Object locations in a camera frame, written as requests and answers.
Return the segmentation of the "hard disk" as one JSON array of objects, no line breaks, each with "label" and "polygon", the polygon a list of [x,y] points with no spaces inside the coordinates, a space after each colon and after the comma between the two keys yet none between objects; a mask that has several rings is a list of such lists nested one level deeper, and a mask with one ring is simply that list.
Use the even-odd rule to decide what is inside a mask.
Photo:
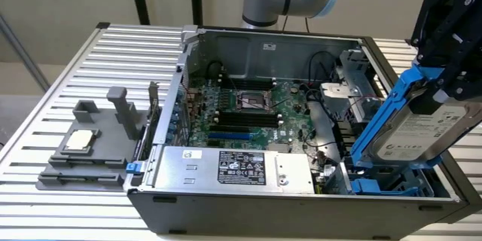
[{"label": "hard disk", "polygon": [[463,101],[438,87],[443,69],[412,64],[350,151],[354,165],[431,168],[440,154],[482,122],[482,95]]}]

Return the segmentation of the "metal disk bay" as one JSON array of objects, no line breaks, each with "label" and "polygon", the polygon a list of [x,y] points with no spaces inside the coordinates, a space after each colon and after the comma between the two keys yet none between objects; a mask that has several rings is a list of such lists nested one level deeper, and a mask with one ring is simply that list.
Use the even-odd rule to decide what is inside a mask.
[{"label": "metal disk bay", "polygon": [[332,65],[331,78],[320,84],[324,105],[339,121],[366,125],[384,100],[366,53],[344,50]]}]

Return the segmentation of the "blue disk carrier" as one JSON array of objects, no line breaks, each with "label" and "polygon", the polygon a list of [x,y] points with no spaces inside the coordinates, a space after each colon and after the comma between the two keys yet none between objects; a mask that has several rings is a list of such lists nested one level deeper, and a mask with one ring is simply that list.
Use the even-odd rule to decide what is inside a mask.
[{"label": "blue disk carrier", "polygon": [[354,179],[350,184],[351,192],[356,195],[434,197],[434,191],[422,170],[404,171],[384,185],[368,178]]}]

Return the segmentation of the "black expansion slot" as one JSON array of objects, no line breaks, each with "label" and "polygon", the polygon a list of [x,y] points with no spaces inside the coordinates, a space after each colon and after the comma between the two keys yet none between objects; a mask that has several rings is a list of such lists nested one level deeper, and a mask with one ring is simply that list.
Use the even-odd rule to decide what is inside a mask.
[{"label": "black expansion slot", "polygon": [[250,133],[250,128],[243,126],[212,125],[210,126],[210,131],[226,133]]}]

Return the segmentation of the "blue expansion slot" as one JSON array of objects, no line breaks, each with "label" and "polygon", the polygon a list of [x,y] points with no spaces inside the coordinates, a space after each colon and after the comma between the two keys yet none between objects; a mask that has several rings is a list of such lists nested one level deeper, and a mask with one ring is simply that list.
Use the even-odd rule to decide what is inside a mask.
[{"label": "blue expansion slot", "polygon": [[250,133],[214,132],[214,133],[208,133],[208,138],[210,139],[223,139],[223,140],[250,141],[252,136]]}]

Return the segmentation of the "CPU socket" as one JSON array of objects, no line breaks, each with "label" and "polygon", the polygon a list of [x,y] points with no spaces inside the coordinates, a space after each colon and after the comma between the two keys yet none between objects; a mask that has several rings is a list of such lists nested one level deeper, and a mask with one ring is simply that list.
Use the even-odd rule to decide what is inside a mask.
[{"label": "CPU socket", "polygon": [[240,111],[266,111],[272,109],[272,93],[270,91],[238,91],[236,109]]}]

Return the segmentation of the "silver chipset heatsink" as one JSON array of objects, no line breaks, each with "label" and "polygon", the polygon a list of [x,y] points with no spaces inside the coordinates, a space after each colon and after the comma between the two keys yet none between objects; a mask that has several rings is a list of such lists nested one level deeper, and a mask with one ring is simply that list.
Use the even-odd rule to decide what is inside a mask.
[{"label": "silver chipset heatsink", "polygon": [[267,145],[268,151],[275,151],[280,153],[290,153],[291,152],[291,145],[287,143],[270,143]]}]

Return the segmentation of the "green motherboard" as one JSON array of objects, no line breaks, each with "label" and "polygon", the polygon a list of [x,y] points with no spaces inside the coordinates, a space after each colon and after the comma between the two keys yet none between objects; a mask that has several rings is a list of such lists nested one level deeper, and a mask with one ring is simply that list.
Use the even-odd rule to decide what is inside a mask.
[{"label": "green motherboard", "polygon": [[193,79],[189,146],[314,154],[307,91],[298,80]]}]

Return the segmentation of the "black open PC case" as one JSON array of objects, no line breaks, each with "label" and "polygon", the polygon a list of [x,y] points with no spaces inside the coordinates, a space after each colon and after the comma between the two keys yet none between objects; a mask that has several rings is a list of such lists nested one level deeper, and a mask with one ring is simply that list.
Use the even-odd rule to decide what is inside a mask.
[{"label": "black open PC case", "polygon": [[[350,151],[366,125],[339,121],[324,105],[320,84],[344,50],[366,53],[384,100],[399,79],[366,38],[264,30],[183,27],[179,64],[163,102],[151,148],[145,132],[124,189],[148,229],[159,234],[399,240],[424,226],[454,223],[479,210],[481,199],[463,187],[466,177],[447,149],[431,168],[400,165],[359,168]],[[168,146],[189,146],[188,88],[196,78],[276,78],[308,85],[316,150],[307,155],[312,194],[200,194],[153,188],[159,159]],[[350,181],[380,185],[407,170],[422,170],[434,197],[356,195]]]}]

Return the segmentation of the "silver power supply unit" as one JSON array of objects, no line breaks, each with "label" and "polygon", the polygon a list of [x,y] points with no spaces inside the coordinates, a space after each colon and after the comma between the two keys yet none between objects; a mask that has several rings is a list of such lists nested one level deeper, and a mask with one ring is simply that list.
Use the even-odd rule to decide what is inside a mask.
[{"label": "silver power supply unit", "polygon": [[200,194],[312,194],[304,154],[168,146],[159,159],[153,188]]}]

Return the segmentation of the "graphics card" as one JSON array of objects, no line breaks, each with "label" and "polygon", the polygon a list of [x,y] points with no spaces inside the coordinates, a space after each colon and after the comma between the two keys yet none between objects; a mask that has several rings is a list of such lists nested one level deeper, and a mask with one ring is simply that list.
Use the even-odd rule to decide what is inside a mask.
[{"label": "graphics card", "polygon": [[157,83],[151,81],[148,87],[149,94],[149,114],[148,126],[145,127],[145,148],[151,148],[152,137],[156,129],[156,122],[159,116],[159,96],[157,96]]}]

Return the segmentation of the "grey parts rack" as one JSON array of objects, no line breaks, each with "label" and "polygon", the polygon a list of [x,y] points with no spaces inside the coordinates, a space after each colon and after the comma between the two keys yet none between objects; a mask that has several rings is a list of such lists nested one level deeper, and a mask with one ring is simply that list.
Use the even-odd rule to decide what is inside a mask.
[{"label": "grey parts rack", "polygon": [[[97,107],[93,100],[80,100],[72,113],[75,121],[63,137],[48,165],[39,173],[36,188],[45,191],[120,192],[125,181],[125,167],[140,148],[148,125],[147,110],[136,109],[127,101],[125,87],[113,86],[107,92],[113,108]],[[81,150],[68,150],[65,143],[76,130],[92,130],[89,145]],[[116,182],[65,182],[57,177],[117,176]]]}]

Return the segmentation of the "silver CPU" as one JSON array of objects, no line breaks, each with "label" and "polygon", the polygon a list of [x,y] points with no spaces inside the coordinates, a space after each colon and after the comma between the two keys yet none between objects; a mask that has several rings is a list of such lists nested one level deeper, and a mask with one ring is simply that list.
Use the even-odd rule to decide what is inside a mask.
[{"label": "silver CPU", "polygon": [[76,130],[65,143],[68,150],[81,150],[84,149],[92,140],[93,131],[92,130]]}]

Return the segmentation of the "RAM stick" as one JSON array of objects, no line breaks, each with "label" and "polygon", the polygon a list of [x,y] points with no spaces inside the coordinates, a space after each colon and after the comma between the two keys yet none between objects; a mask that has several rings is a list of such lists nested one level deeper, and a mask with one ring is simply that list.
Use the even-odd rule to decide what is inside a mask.
[{"label": "RAM stick", "polygon": [[81,177],[81,176],[67,176],[67,177],[57,177],[59,181],[71,181],[71,182],[116,182],[117,176],[107,176],[107,177]]}]

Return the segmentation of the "grey slanted metal pole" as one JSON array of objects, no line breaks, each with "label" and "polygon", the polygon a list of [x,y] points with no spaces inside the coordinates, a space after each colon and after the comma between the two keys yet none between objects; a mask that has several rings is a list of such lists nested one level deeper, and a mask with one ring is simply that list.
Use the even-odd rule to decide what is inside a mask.
[{"label": "grey slanted metal pole", "polygon": [[20,40],[17,39],[1,13],[0,13],[0,32],[3,33],[4,38],[7,39],[11,47],[13,48],[13,51],[16,52],[16,54],[23,62],[23,65],[27,68],[27,71],[29,72],[41,91],[47,92],[51,87],[48,79],[44,76],[44,73],[41,71],[41,69],[39,68],[37,64],[32,60],[27,50],[24,49],[23,44],[21,44]]}]

